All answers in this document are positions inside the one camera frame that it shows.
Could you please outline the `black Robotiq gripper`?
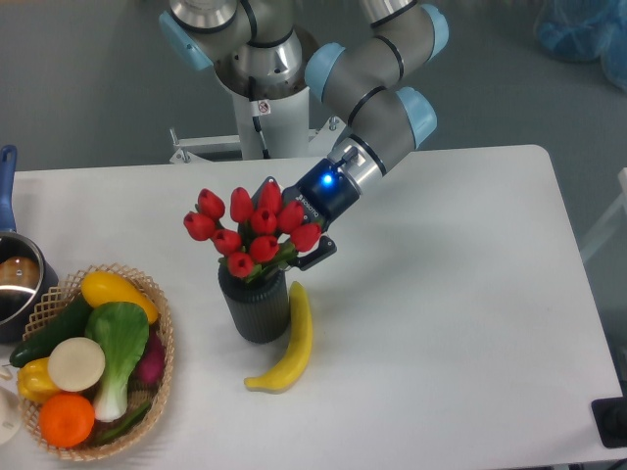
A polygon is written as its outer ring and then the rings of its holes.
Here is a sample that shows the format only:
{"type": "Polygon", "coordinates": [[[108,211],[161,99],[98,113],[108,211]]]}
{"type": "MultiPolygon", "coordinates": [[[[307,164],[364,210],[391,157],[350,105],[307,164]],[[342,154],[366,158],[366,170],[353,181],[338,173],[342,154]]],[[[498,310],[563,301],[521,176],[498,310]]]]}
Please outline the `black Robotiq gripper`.
{"type": "MultiPolygon", "coordinates": [[[[345,172],[347,162],[323,159],[295,184],[281,190],[273,177],[268,177],[252,196],[253,201],[263,198],[280,200],[285,204],[298,202],[305,211],[305,222],[316,222],[321,231],[352,206],[361,196],[354,181],[345,172]]],[[[283,271],[297,268],[308,270],[337,252],[337,245],[327,235],[322,235],[315,248],[305,255],[297,255],[281,264],[283,271]]]]}

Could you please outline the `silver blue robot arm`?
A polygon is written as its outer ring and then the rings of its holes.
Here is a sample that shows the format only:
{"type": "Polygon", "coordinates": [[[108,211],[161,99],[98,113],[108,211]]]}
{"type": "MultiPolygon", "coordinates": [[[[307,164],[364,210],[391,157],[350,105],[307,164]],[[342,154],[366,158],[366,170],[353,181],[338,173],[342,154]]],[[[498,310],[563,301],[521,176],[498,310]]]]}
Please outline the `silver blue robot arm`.
{"type": "Polygon", "coordinates": [[[435,130],[427,99],[401,81],[446,46],[431,5],[364,1],[372,35],[357,48],[316,46],[289,1],[173,1],[164,37],[192,69],[214,69],[232,96],[242,152],[289,158],[307,147],[308,100],[345,126],[329,154],[287,191],[305,218],[328,227],[435,130]]]}

